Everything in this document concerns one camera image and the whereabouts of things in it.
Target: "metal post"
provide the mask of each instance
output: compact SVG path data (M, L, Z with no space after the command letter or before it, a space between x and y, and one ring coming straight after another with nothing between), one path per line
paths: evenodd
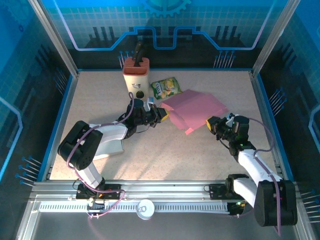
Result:
M65 43L63 42L60 34L58 33L56 27L54 26L53 22L51 21L49 14L41 3L38 0L28 0L30 5L32 6L35 14L37 15L38 19L40 20L42 26L44 27L46 33L48 34L49 38L51 39L52 43L54 44L56 50L58 51L59 55L61 56L62 60L64 61L66 67L72 74L74 78L78 76L78 68L72 59Z
M281 37L285 27L287 26L289 20L291 19L292 15L294 14L300 0L288 0L286 3L282 13L280 14L278 20L276 21L268 39L265 42L253 68L252 68L252 75L256 77L260 70L262 69L263 65L267 61L270 53L274 49L277 41Z

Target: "black knife handle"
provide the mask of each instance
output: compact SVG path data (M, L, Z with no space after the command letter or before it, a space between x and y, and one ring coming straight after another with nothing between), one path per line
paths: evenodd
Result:
M135 49L134 49L134 53L133 53L133 56L132 56L132 60L135 61L137 59L137 56L138 56L138 53L140 51L140 49L142 48L144 42L142 40L139 40L137 43L136 43L136 46L135 46Z
M140 51L138 52L138 55L136 56L135 62L134 62L134 67L140 67L140 64L142 61L142 58L144 57L146 53L146 49L143 47L140 49Z

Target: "table surface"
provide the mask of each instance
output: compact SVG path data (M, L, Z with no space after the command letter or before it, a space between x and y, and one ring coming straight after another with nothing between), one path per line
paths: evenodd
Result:
M261 121L257 100L246 71L162 71L151 70L149 81L176 77L182 91L192 89L211 93L230 112ZM109 123L123 114L130 102L121 71L81 72L61 140L73 125L83 120L89 124ZM264 128L250 122L249 140L257 149L268 149ZM124 153L95 160L105 179L123 180L221 180L229 174L246 173L207 126L189 135L169 119L148 131L123 141ZM270 152L261 154L275 171ZM51 180L75 180L76 175L57 155Z

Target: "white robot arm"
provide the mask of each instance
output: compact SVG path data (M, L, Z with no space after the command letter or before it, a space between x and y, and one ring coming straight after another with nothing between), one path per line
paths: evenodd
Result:
M222 119L216 116L207 119L207 126L216 135L216 140L228 141L225 147L251 177L229 175L226 179L228 194L243 197L253 207L255 218L262 227L277 226L280 222L281 225L295 225L298 220L295 186L275 174L248 141L249 120L232 113Z
M154 128L167 117L168 112L164 108L154 105L151 98L148 98L146 102L134 99L133 106L131 101L126 113L113 122L118 122L117 124L109 124L92 130L77 147L69 164L74 167L78 175L90 187L96 189L99 185L104 184L104 179L98 173L93 160L107 157L110 153L109 144L111 142L130 138L137 131L137 127L140 126ZM94 124L89 125L84 121L78 121L59 145L58 154L67 161L80 138L96 126Z

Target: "pink cloth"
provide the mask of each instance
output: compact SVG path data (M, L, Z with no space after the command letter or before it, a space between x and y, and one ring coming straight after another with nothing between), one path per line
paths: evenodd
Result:
M209 117L228 112L227 107L213 95L193 90L163 101L161 107L170 112L169 118L178 129L187 129L186 135L205 125Z

